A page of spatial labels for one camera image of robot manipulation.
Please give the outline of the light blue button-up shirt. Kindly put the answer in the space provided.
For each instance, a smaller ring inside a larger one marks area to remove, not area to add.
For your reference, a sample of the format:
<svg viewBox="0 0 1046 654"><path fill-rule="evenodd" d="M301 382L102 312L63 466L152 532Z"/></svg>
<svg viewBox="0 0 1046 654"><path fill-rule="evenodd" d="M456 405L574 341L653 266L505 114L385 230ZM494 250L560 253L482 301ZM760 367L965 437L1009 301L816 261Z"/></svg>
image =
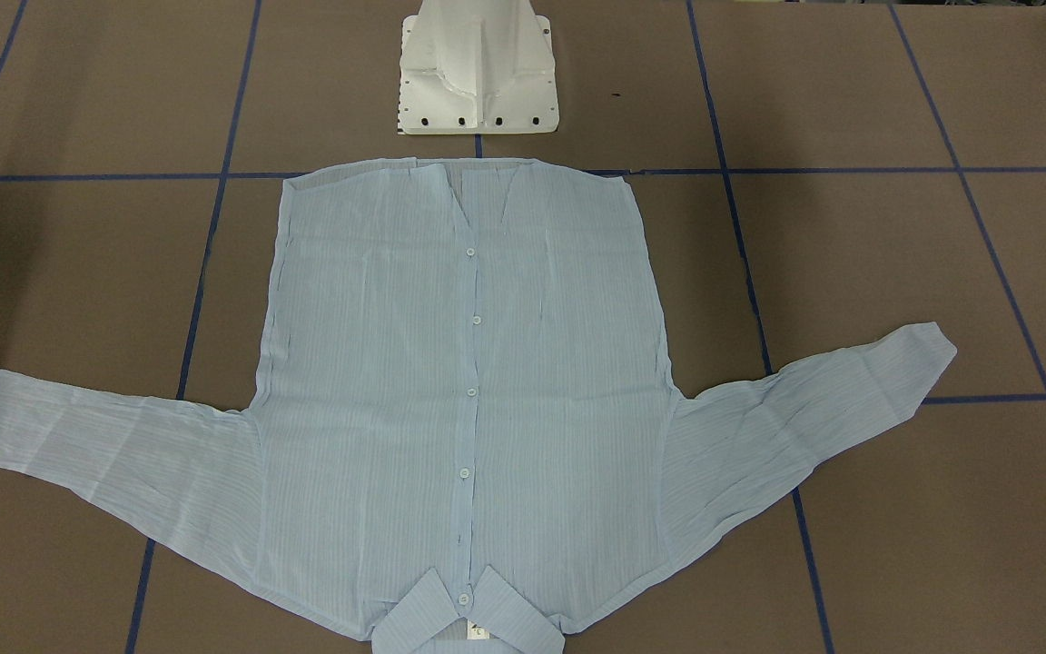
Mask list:
<svg viewBox="0 0 1046 654"><path fill-rule="evenodd" d="M376 653L560 653L955 353L906 324L687 398L622 179L373 160L283 183L245 410L0 370L0 468Z"/></svg>

